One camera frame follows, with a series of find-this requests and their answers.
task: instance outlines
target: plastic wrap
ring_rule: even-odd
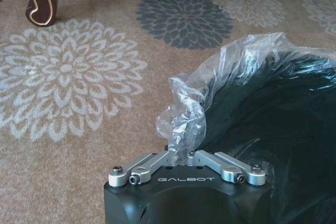
[[[283,33],[234,41],[170,78],[174,105],[157,131],[175,164],[197,148],[260,164],[272,223],[336,223],[335,58]]]

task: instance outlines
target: carpet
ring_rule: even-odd
[[[0,0],[0,222],[104,223],[114,165],[160,152],[169,76],[248,34],[336,50],[336,0]]]

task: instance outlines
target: dark gray flower pattern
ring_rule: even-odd
[[[144,0],[137,14],[143,29],[177,48],[218,47],[232,29],[229,15],[211,0]]]

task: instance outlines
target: screw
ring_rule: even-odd
[[[128,181],[131,185],[135,186],[140,181],[140,177],[138,175],[131,175]]]
[[[261,171],[260,165],[251,165],[251,171],[253,173],[260,173],[260,171]]]
[[[118,175],[122,173],[122,166],[117,165],[113,168],[113,175]]]
[[[242,184],[245,182],[245,176],[243,174],[239,174],[237,176],[237,183]]]

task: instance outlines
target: white flower pattern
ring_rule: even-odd
[[[82,136],[132,106],[146,62],[136,42],[101,23],[69,20],[0,44],[0,127],[34,141]]]
[[[336,35],[336,0],[303,0],[311,20],[317,21],[326,32]]]
[[[282,3],[277,0],[214,0],[231,18],[249,25],[272,27],[286,19]]]

